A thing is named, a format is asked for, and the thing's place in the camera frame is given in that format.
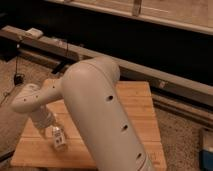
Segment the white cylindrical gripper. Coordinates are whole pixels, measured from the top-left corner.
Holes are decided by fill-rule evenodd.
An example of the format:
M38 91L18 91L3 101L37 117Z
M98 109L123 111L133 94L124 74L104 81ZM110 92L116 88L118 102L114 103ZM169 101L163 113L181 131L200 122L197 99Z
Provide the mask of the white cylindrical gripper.
M33 125L39 130L43 131L47 127L56 122L54 114L46 107L41 106L29 114Z

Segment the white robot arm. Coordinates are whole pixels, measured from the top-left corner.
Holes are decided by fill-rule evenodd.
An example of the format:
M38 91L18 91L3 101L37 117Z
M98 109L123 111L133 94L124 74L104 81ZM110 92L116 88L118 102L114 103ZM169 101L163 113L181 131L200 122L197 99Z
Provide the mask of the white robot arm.
M46 105L63 100L99 171L155 171L117 95L119 79L119 65L113 59L82 60L45 88L26 85L11 108L28 113L42 129L54 121Z

